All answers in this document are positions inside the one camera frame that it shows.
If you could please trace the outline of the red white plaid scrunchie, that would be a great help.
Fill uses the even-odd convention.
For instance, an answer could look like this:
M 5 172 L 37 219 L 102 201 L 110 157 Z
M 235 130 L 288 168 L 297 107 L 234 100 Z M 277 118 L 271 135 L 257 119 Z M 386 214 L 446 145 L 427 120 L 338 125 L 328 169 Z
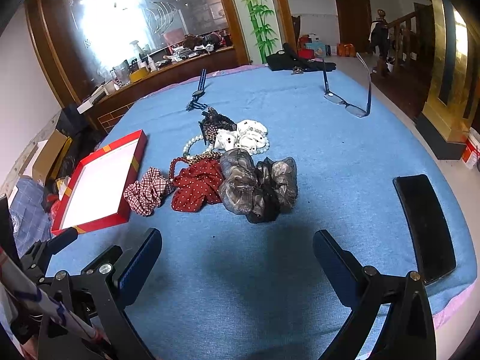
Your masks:
M 171 185 L 158 168 L 150 166 L 140 180 L 129 184 L 123 197 L 130 209 L 140 216 L 151 216 L 171 192 Z

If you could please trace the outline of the red polka dot scrunchie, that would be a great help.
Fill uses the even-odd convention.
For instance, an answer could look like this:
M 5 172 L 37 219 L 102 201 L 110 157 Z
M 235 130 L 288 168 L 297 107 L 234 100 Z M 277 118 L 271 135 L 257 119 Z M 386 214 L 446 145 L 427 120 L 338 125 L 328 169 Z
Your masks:
M 220 162 L 217 159 L 205 158 L 182 168 L 172 180 L 175 188 L 172 209 L 194 213 L 205 205 L 221 203 L 219 187 L 223 181 Z

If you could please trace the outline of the grey black organza scrunchie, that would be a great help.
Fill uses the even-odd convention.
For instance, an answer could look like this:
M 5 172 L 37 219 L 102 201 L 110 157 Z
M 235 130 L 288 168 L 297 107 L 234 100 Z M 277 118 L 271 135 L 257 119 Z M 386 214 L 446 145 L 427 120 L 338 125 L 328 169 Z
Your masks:
M 292 211 L 298 197 L 297 166 L 293 158 L 265 158 L 254 163 L 243 149 L 220 157 L 224 177 L 218 193 L 224 207 L 251 224 L 268 223 Z

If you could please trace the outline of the black smartphone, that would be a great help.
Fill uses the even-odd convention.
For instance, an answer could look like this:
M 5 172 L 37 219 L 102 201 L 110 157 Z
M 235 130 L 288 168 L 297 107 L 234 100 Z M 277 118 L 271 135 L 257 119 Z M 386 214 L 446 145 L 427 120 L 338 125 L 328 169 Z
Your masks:
M 426 285 L 456 269 L 456 256 L 442 207 L 425 174 L 398 176 L 393 185 L 403 213 L 416 258 L 416 265 Z

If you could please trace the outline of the red gift box lid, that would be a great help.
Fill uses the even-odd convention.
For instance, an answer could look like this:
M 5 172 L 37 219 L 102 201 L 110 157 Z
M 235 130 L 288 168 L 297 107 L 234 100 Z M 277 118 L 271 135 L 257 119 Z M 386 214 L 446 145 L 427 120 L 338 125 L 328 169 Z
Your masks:
M 137 130 L 82 159 L 64 192 L 52 234 L 69 228 L 85 234 L 127 223 L 131 209 L 124 191 L 137 180 L 146 143 L 145 133 Z

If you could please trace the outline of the blue bed cover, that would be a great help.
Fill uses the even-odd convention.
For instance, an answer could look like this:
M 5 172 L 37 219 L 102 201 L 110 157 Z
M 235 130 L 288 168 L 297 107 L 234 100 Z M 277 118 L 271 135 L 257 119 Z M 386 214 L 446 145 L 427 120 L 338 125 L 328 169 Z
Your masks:
M 162 359 L 317 359 L 348 316 L 312 250 L 326 229 L 363 264 L 387 275 L 416 268 L 408 224 L 393 185 L 425 174 L 455 248 L 456 269 L 431 284 L 441 311 L 476 280 L 470 232 L 437 164 L 411 131 L 376 98 L 358 119 L 324 98 L 323 74 L 267 67 L 208 81 L 204 102 L 234 121 L 268 129 L 272 160 L 291 157 L 298 198 L 271 223 L 249 223 L 221 204 L 196 213 L 169 202 L 152 216 L 82 234 L 55 255 L 48 272 L 80 272 L 111 245 L 128 249 L 148 228 L 162 253 L 128 317 Z

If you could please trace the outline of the wooden counter shelf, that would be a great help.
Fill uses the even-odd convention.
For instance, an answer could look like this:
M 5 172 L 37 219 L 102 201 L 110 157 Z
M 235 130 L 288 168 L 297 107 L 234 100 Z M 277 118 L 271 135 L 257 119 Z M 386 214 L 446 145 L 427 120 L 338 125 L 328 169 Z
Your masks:
M 94 128 L 109 133 L 134 103 L 146 95 L 198 77 L 202 69 L 213 73 L 249 63 L 250 59 L 246 55 L 241 56 L 233 46 L 220 48 L 214 53 L 200 55 L 180 63 L 173 63 L 107 95 L 87 110 L 84 116 Z

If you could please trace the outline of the black hair claw clip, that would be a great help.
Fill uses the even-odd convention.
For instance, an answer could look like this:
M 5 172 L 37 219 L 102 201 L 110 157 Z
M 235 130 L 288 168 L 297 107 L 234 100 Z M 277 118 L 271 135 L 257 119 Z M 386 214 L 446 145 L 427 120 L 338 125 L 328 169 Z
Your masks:
M 228 137 L 229 142 L 231 141 L 231 138 L 236 139 L 238 137 L 237 125 L 232 119 L 219 114 L 212 107 L 209 107 L 202 113 L 202 115 L 204 118 L 199 122 L 199 127 L 205 144 L 214 145 L 219 132 Z

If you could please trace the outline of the white red paint bucket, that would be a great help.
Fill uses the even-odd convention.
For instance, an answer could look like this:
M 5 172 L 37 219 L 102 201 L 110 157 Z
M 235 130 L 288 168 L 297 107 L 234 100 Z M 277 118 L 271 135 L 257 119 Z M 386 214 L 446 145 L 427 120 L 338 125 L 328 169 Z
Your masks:
M 480 158 L 479 133 L 472 127 L 469 129 L 468 139 L 465 142 L 465 150 L 461 156 L 462 163 L 472 170 L 479 164 Z

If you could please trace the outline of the white black-dotted scrunchie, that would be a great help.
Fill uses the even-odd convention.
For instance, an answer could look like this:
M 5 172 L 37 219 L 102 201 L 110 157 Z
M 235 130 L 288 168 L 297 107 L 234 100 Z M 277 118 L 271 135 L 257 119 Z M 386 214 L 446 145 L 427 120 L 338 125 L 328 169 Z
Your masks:
M 267 127 L 255 120 L 242 120 L 234 131 L 219 129 L 213 147 L 224 151 L 242 149 L 249 155 L 265 153 L 270 147 Z

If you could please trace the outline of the dark framed eyeglasses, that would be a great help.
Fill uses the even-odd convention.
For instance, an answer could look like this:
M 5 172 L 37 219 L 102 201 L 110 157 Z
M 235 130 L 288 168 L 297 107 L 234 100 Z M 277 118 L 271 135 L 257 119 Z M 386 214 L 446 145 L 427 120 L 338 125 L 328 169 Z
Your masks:
M 335 73 L 333 78 L 334 87 L 330 87 L 329 72 L 327 72 L 327 63 L 322 58 L 324 81 L 324 98 L 335 105 L 342 106 L 348 113 L 358 119 L 370 116 L 372 108 L 372 81 L 370 69 L 364 58 L 356 53 L 355 59 L 357 65 L 361 65 L 364 71 L 364 78 L 367 85 L 365 87 L 355 83 L 348 77 L 341 77 Z

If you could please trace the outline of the black bag on bed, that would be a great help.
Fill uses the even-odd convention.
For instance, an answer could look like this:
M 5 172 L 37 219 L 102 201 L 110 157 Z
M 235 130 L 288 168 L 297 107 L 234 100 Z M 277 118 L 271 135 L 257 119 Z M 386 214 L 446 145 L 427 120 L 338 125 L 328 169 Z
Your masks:
M 300 57 L 289 43 L 284 43 L 282 49 L 266 57 L 268 67 L 276 71 L 294 71 L 300 69 L 303 72 L 332 72 L 336 69 L 335 63 L 321 62 Z

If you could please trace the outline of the dark wooden door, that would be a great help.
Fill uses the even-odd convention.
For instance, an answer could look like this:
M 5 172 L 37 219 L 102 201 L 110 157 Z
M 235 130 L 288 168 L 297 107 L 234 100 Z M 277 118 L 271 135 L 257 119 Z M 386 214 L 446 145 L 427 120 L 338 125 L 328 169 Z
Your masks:
M 370 0 L 335 0 L 340 42 L 352 44 L 359 53 L 368 51 L 372 22 Z

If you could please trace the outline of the bamboo wall painting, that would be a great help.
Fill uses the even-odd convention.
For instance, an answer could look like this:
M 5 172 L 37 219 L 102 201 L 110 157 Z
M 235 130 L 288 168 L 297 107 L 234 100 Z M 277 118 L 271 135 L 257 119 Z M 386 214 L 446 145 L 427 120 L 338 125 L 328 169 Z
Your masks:
M 254 64 L 281 48 L 278 19 L 272 0 L 234 0 L 241 22 L 247 54 Z

